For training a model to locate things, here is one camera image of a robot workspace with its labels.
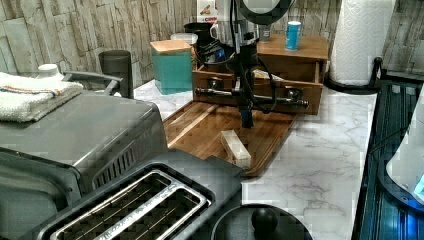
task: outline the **wooden board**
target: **wooden board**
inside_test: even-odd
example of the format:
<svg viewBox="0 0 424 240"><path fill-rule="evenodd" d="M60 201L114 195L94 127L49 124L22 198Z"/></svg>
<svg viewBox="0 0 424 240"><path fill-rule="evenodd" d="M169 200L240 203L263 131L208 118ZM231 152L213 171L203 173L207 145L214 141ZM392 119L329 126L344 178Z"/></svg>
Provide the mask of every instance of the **wooden board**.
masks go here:
<svg viewBox="0 0 424 240"><path fill-rule="evenodd" d="M253 118L252 129L242 128L237 108L190 102L164 121L168 147L201 159L216 156L232 162L221 144L221 131L234 130L252 156L247 176L259 176L279 151L296 114L253 111Z"/></svg>

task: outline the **small wood block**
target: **small wood block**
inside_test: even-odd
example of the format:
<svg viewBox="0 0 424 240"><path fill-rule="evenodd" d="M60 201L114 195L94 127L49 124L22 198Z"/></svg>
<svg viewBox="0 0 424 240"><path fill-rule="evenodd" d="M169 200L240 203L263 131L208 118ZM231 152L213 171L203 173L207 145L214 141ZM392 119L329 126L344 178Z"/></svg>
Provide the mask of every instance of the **small wood block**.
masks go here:
<svg viewBox="0 0 424 240"><path fill-rule="evenodd" d="M238 167L244 169L250 168L252 157L234 130L222 131L221 143L224 146L225 151L227 151L228 156L235 161L235 164Z"/></svg>

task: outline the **blue can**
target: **blue can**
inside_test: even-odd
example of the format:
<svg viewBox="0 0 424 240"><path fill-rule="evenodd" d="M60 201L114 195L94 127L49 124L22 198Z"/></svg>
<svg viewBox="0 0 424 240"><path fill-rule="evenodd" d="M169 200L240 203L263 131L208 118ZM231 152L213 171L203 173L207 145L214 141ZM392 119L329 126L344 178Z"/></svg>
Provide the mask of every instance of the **blue can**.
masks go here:
<svg viewBox="0 0 424 240"><path fill-rule="evenodd" d="M290 21L287 26L286 49L297 50L299 48L300 26L298 21Z"/></svg>

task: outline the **white marble countertop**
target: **white marble countertop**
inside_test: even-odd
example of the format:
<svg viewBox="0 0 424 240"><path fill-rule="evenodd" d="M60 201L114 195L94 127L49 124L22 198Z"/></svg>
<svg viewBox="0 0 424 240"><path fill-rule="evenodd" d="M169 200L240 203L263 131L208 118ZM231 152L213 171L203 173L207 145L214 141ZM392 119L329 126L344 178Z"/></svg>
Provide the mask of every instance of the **white marble countertop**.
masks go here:
<svg viewBox="0 0 424 240"><path fill-rule="evenodd" d="M135 90L135 98L156 103L165 119L192 95L161 95L151 81ZM318 115L298 115L263 175L243 182L243 204L293 214L314 240L350 239L375 100L324 88Z"/></svg>

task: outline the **wood panel wall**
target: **wood panel wall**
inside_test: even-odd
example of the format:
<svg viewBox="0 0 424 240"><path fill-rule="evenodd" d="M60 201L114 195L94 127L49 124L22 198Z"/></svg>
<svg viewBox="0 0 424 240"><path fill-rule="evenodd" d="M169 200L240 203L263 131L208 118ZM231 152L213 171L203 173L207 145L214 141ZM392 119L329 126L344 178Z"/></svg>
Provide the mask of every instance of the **wood panel wall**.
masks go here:
<svg viewBox="0 0 424 240"><path fill-rule="evenodd" d="M273 24L284 34L288 21L302 22L302 35L327 38L329 53L342 0L295 0ZM398 0L384 47L391 70L424 72L424 2ZM184 31L195 19L196 0L0 0L0 71L35 76L37 67L100 72L98 54L132 54L135 86L153 78L150 41Z"/></svg>
<svg viewBox="0 0 424 240"><path fill-rule="evenodd" d="M383 56L386 69L424 74L424 1L396 1Z"/></svg>
<svg viewBox="0 0 424 240"><path fill-rule="evenodd" d="M101 72L99 53L126 49L139 86L153 78L150 41L184 31L195 11L194 0L0 0L0 71Z"/></svg>

